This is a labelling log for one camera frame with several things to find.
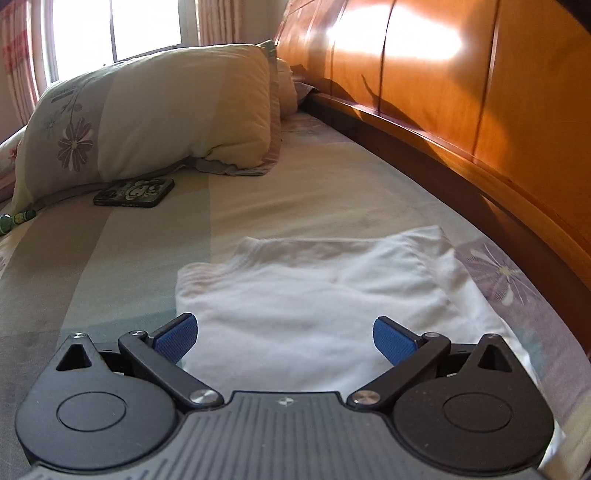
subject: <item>triangular hole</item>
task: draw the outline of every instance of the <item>triangular hole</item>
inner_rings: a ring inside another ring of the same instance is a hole
[[[497,370],[498,372],[511,372],[511,366],[504,357],[503,352],[494,345],[489,345],[478,363],[480,368],[485,370]]]
[[[68,370],[77,370],[79,368],[88,368],[91,366],[92,363],[90,362],[88,355],[86,355],[84,347],[75,344],[68,349],[56,370],[58,370],[58,372],[66,372]]]

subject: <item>white garment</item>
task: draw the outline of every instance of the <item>white garment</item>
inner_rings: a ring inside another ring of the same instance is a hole
[[[539,384],[437,226],[384,239],[245,238],[224,264],[182,268],[176,302],[178,314],[199,323],[185,370],[226,401],[234,390],[339,391],[346,399],[391,367],[372,339],[381,315],[454,343],[498,333]]]

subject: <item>window pane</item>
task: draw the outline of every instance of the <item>window pane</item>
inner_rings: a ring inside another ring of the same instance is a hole
[[[109,0],[54,0],[57,73],[67,80],[113,63]]]
[[[113,0],[117,59],[181,43],[178,0]]]

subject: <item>mattress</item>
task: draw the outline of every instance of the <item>mattress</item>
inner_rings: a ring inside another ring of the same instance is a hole
[[[0,478],[27,461],[14,414],[72,332],[95,342],[176,316],[177,271],[223,262],[253,238],[380,238],[439,225],[528,351],[566,434],[545,471],[577,478],[591,452],[591,367],[542,295],[490,239],[378,157],[317,119],[282,123],[281,157],[261,177],[181,170],[153,209],[65,200],[0,239]]]

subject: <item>blue textured pad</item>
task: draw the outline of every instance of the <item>blue textured pad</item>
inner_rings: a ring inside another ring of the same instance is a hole
[[[197,319],[191,315],[162,336],[154,339],[152,347],[176,364],[197,341]]]
[[[374,322],[374,345],[393,366],[417,351],[413,340],[380,319]]]

